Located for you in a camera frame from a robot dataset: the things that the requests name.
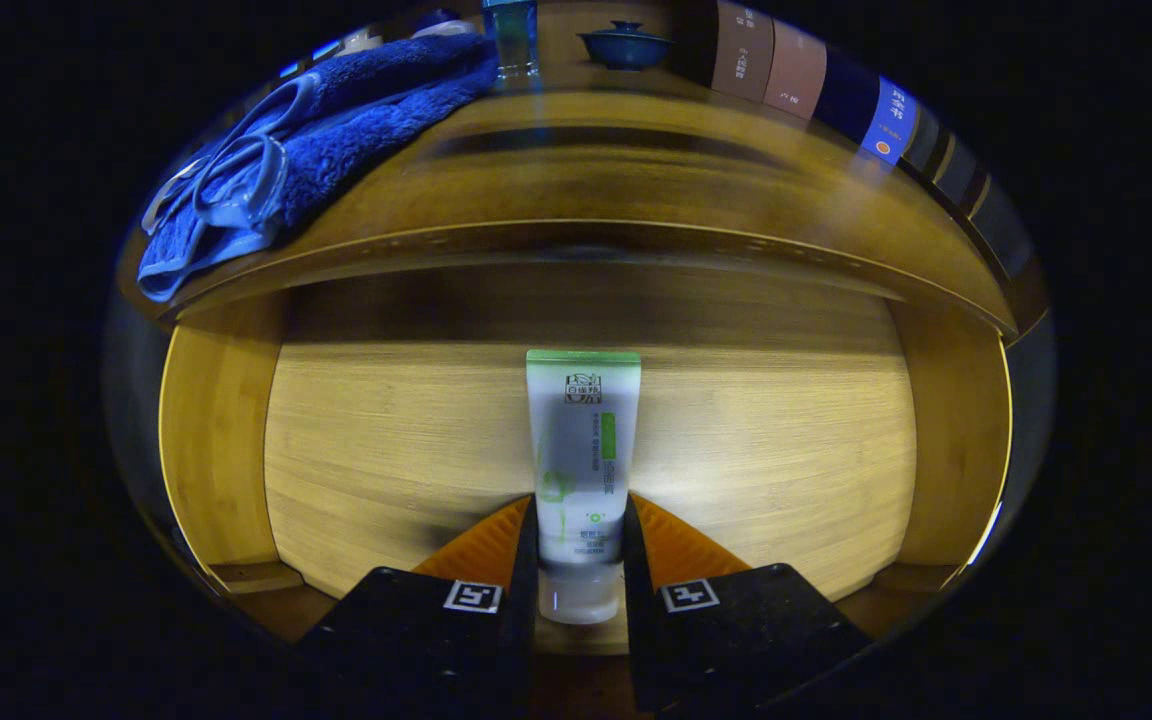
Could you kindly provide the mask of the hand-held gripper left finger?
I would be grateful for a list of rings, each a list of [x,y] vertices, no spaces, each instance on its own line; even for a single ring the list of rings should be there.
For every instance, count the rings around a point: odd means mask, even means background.
[[[297,641],[366,717],[524,717],[538,515],[520,497],[416,568],[372,569]]]

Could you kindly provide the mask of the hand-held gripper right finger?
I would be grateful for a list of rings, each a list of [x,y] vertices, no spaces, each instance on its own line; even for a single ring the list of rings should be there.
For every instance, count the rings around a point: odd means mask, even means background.
[[[672,511],[623,515],[628,666],[657,717],[767,717],[872,638],[791,564],[748,564]]]

